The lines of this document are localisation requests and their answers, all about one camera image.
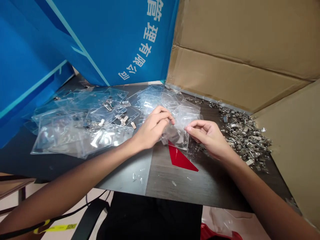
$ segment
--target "hand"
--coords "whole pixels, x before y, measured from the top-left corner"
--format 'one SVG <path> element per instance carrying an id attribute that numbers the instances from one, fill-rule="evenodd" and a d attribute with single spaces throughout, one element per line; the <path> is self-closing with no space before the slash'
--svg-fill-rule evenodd
<path id="1" fill-rule="evenodd" d="M 162 106 L 156 107 L 133 136 L 140 150 L 152 148 L 160 139 L 169 121 L 175 124 L 171 113 Z"/>
<path id="2" fill-rule="evenodd" d="M 208 153 L 218 160 L 225 160 L 235 153 L 215 122 L 195 120 L 186 126 L 185 130 L 196 142 L 202 143 Z"/>

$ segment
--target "yellow strap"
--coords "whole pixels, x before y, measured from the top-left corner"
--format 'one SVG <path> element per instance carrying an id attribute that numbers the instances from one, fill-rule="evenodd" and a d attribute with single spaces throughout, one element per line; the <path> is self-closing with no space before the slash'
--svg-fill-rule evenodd
<path id="1" fill-rule="evenodd" d="M 42 225 L 42 227 L 45 226 L 45 225 L 48 225 L 49 222 L 50 222 L 50 219 L 46 220 L 46 221 L 44 222 L 44 224 Z M 35 229 L 35 230 L 33 231 L 33 233 L 34 233 L 34 234 L 40 234 L 40 233 L 39 233 L 39 228 Z"/>
<path id="2" fill-rule="evenodd" d="M 36 230 L 33 231 L 33 233 L 35 234 L 41 234 L 43 232 L 60 232 L 60 231 L 66 231 L 69 229 L 75 229 L 77 226 L 77 224 L 69 224 L 69 225 L 57 225 L 57 226 L 53 226 L 48 228 L 47 230 L 44 230 L 42 232 L 38 232 L 38 228 Z"/>

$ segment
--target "black cable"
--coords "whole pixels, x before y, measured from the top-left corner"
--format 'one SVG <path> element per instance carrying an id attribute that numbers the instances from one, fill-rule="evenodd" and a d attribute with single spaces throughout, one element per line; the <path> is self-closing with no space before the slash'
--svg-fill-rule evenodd
<path id="1" fill-rule="evenodd" d="M 97 198 L 93 199 L 92 201 L 90 201 L 89 203 L 87 203 L 86 205 L 83 205 L 81 208 L 78 208 L 77 210 L 71 212 L 71 213 L 68 213 L 68 214 L 65 214 L 65 215 L 62 215 L 62 216 L 58 216 L 58 217 L 55 217 L 55 218 L 52 218 L 52 219 L 49 219 L 49 223 L 52 223 L 52 222 L 55 222 L 55 221 L 58 221 L 60 219 L 63 219 L 63 218 L 66 218 L 66 217 L 70 217 L 72 216 L 73 214 L 79 212 L 81 209 L 83 209 L 84 207 L 88 206 L 90 203 L 92 203 L 94 200 L 96 200 Z M 33 225 L 32 227 L 28 227 L 28 228 L 24 228 L 24 229 L 20 229 L 20 230 L 17 230 L 17 231 L 13 231 L 13 232 L 8 232 L 8 233 L 4 233 L 4 234 L 1 234 L 0 235 L 0 239 L 1 240 L 6 240 L 6 239 L 9 239 L 9 238 L 14 238 L 14 237 L 17 237 L 17 236 L 20 236 L 22 234 L 25 234 L 25 233 L 28 233 L 28 232 L 31 232 L 31 231 L 34 231 L 35 229 L 39 228 L 39 227 L 42 227 L 46 224 L 46 221 L 44 222 L 41 222 L 41 223 L 38 223 L 36 225 Z"/>
<path id="2" fill-rule="evenodd" d="M 108 196 L 106 197 L 106 200 L 105 200 L 105 201 L 107 201 L 107 199 L 108 199 L 108 197 L 109 197 L 110 193 L 111 193 L 111 191 L 109 190 Z"/>

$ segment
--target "table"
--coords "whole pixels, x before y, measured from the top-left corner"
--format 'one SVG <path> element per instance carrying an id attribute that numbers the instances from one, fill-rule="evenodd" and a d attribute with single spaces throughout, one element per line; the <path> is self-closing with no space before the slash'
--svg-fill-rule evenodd
<path id="1" fill-rule="evenodd" d="M 71 79 L 64 88 L 74 90 L 82 87 L 79 83 L 80 77 L 78 75 Z M 128 96 L 131 96 L 146 86 L 147 83 L 122 85 L 115 88 L 128 91 Z M 214 110 L 208 105 L 202 104 L 201 114 L 205 120 L 216 121 L 221 126 L 222 122 L 217 109 Z M 52 181 L 86 161 L 63 154 L 30 155 L 35 139 L 36 136 L 22 127 L 11 141 L 3 149 L 0 149 L 0 172 Z M 110 149 L 103 149 L 90 155 L 87 159 Z M 142 151 L 128 159 L 96 187 L 252 212 L 243 195 L 218 161 L 203 153 L 191 161 L 199 169 L 198 172 L 173 166 L 168 146 L 157 143 L 153 149 Z M 267 162 L 267 167 L 270 174 L 259 173 L 258 175 L 281 198 L 290 199 L 292 197 L 290 191 L 273 160 Z"/>

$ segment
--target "red triangle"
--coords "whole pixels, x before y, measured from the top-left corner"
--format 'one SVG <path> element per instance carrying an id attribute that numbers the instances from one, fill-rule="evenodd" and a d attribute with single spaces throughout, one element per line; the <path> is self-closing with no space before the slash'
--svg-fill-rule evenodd
<path id="1" fill-rule="evenodd" d="M 178 148 L 169 146 L 169 152 L 172 165 L 196 172 L 199 171 Z"/>

